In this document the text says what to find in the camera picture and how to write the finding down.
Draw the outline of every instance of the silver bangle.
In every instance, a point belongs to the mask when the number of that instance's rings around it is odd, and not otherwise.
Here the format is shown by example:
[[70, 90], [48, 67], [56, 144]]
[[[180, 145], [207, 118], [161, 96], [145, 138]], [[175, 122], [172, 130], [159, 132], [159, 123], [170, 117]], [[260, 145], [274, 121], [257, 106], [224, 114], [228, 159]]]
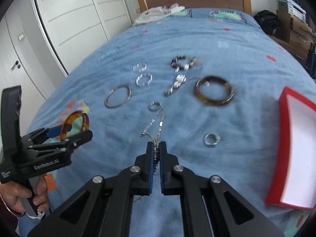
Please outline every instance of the silver bangle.
[[[120, 89], [120, 88], [126, 88], [126, 89], [127, 89], [127, 91], [128, 91], [128, 97], [127, 97], [123, 102], [119, 103], [118, 105], [109, 105], [109, 104], [108, 104], [108, 101], [109, 101], [110, 96], [111, 96], [116, 90], [118, 90], [118, 89]], [[127, 103], [127, 102], [130, 100], [131, 97], [132, 97], [132, 89], [131, 89], [130, 86], [121, 85], [121, 86], [114, 87], [111, 91], [108, 92], [108, 94], [107, 94], [106, 97], [105, 97], [105, 106], [107, 106], [107, 107], [110, 108], [110, 109], [117, 108], [117, 107], [122, 106], [123, 104]]]
[[133, 72], [134, 73], [143, 72], [144, 70], [146, 70], [146, 68], [147, 68], [147, 65], [145, 63], [138, 63], [133, 66]]
[[161, 108], [161, 103], [159, 101], [153, 101], [151, 104], [149, 104], [149, 109], [151, 111], [158, 111]]
[[[207, 139], [208, 139], [208, 137], [209, 137], [210, 135], [212, 135], [212, 136], [214, 137], [214, 139], [215, 139], [215, 142], [214, 142], [214, 143], [208, 142]], [[210, 133], [210, 134], [207, 134], [206, 136], [204, 136], [204, 143], [205, 143], [207, 146], [216, 146], [216, 145], [218, 144], [218, 142], [219, 142], [220, 139], [221, 139], [221, 138], [219, 137], [218, 134]]]
[[176, 81], [170, 86], [168, 90], [165, 91], [165, 96], [169, 96], [173, 94], [181, 84], [184, 84], [186, 82], [186, 75], [177, 75]]
[[[139, 80], [142, 78], [142, 77], [149, 77], [149, 80], [147, 81], [147, 83], [139, 83]], [[153, 80], [153, 76], [150, 74], [150, 73], [143, 73], [143, 74], [140, 74], [137, 79], [136, 79], [136, 85], [141, 87], [141, 86], [149, 86], [149, 84], [151, 83], [151, 81]]]
[[17, 218], [20, 218], [20, 217], [24, 217], [24, 216], [25, 216], [25, 212], [18, 214], [18, 212], [12, 210], [12, 209], [4, 202], [4, 199], [3, 199], [3, 197], [1, 196], [1, 193], [0, 193], [0, 198], [2, 199], [2, 202], [3, 202], [3, 204], [5, 205], [5, 207], [7, 208], [7, 210], [8, 210], [12, 215], [14, 215], [14, 216], [17, 217]]

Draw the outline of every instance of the bed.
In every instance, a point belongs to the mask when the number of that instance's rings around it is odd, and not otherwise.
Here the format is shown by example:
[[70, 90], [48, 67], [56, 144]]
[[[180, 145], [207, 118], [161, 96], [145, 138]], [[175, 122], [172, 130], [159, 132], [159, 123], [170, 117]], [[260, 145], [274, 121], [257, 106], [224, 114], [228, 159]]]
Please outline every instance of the bed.
[[[161, 140], [166, 141], [168, 151], [198, 175], [221, 176], [285, 230], [291, 210], [264, 203], [279, 144], [277, 101], [284, 86], [316, 101], [315, 82], [245, 13], [251, 12], [250, 0], [138, 1], [141, 10], [174, 2], [186, 9], [161, 21], [130, 28], [97, 49], [43, 104], [29, 127], [32, 131], [61, 124], [78, 108], [89, 114], [94, 137], [74, 152], [70, 166], [54, 172], [57, 188], [49, 193], [52, 209], [93, 176], [116, 175], [145, 152], [150, 139], [141, 138], [140, 133], [155, 116], [148, 105], [157, 100], [165, 109]], [[221, 8], [238, 17], [217, 17], [214, 11]], [[172, 58], [188, 54], [203, 60], [203, 64], [186, 71], [187, 82], [165, 97], [164, 91], [178, 74], [170, 66]], [[139, 74], [132, 67], [137, 63], [146, 63], [146, 72], [153, 76], [147, 87], [135, 84]], [[207, 106], [195, 97], [196, 81], [209, 74], [233, 85], [232, 102]], [[130, 101], [115, 109], [105, 107], [105, 95], [122, 84], [132, 88]], [[217, 87], [210, 93], [222, 95]], [[125, 93], [118, 93], [114, 99], [122, 97]], [[149, 132], [156, 135], [156, 129]], [[203, 142], [210, 132], [221, 137], [213, 149]], [[34, 224], [27, 217], [20, 219], [21, 236], [26, 236]], [[183, 236], [179, 198], [162, 196], [159, 177], [154, 178], [153, 194], [133, 205], [130, 236], [149, 235]]]

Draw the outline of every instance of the silver ring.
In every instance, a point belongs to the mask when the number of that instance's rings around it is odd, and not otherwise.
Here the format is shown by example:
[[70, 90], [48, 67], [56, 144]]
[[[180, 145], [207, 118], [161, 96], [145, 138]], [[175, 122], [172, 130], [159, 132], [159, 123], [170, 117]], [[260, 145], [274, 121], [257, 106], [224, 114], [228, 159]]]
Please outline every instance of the silver ring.
[[[116, 90], [118, 90], [118, 89], [120, 89], [120, 88], [123, 88], [123, 87], [127, 89], [127, 91], [128, 91], [128, 97], [127, 97], [122, 103], [119, 103], [118, 105], [109, 105], [109, 104], [108, 104], [108, 101], [109, 101], [110, 96], [111, 96]], [[105, 106], [107, 106], [107, 107], [110, 108], [110, 109], [117, 108], [117, 107], [119, 107], [119, 106], [122, 106], [124, 103], [127, 103], [127, 102], [130, 100], [131, 97], [132, 97], [132, 89], [131, 89], [130, 86], [121, 85], [121, 86], [114, 87], [111, 91], [108, 92], [108, 94], [107, 94], [106, 97], [105, 97]]]
[[[210, 135], [214, 136], [214, 138], [215, 138], [215, 142], [214, 142], [214, 143], [208, 142], [207, 138], [208, 138]], [[220, 139], [221, 139], [221, 138], [219, 137], [218, 134], [210, 133], [210, 134], [207, 134], [206, 136], [204, 136], [204, 143], [205, 143], [207, 146], [216, 146], [216, 145], [218, 144], [218, 142], [219, 142]]]
[[151, 111], [158, 111], [161, 108], [161, 103], [159, 101], [153, 101], [150, 105], [149, 105], [149, 109]]
[[137, 73], [137, 72], [142, 72], [144, 70], [146, 70], [147, 65], [145, 63], [138, 63], [136, 65], [133, 66], [133, 72]]
[[[142, 77], [149, 77], [149, 80], [147, 81], [147, 83], [139, 83], [139, 80], [142, 78]], [[136, 85], [141, 87], [141, 86], [145, 86], [145, 85], [148, 85], [151, 83], [151, 81], [153, 80], [153, 76], [150, 74], [150, 73], [143, 73], [143, 74], [140, 74], [137, 79], [136, 79]]]

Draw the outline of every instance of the white cloth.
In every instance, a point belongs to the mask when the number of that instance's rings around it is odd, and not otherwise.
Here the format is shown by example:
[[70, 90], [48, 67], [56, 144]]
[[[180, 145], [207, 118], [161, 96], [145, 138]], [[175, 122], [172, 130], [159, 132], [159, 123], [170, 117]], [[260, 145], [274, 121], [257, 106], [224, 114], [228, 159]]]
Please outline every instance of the white cloth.
[[166, 8], [166, 7], [162, 7], [162, 6], [150, 8], [149, 10], [144, 11], [134, 21], [133, 26], [146, 24], [146, 23], [152, 22], [152, 21], [162, 20], [165, 17], [172, 15], [176, 12], [182, 11], [184, 9], [185, 9], [184, 6], [179, 6], [178, 4], [173, 4], [173, 5], [171, 5], [170, 8]]

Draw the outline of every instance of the door handle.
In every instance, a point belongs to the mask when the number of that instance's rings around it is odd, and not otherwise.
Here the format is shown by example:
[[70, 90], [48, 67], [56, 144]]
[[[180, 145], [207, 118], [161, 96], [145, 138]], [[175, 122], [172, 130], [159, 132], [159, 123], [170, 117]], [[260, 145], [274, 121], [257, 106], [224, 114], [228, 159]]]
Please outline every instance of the door handle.
[[296, 36], [298, 39], [301, 39], [303, 42], [306, 42], [304, 39], [300, 38], [299, 36]]
[[14, 65], [11, 67], [11, 70], [13, 70], [13, 69], [15, 68], [15, 66], [18, 65], [18, 64], [19, 64], [19, 61], [16, 61], [16, 62], [14, 63]]
[[296, 57], [298, 57], [299, 59], [301, 59], [301, 60], [304, 60], [302, 57], [300, 57], [300, 56], [298, 56], [298, 55], [295, 55]]
[[301, 27], [301, 29], [302, 29], [302, 30], [304, 30], [305, 32], [307, 32], [307, 30], [306, 30], [306, 29], [304, 29], [304, 28], [302, 28], [302, 27]]

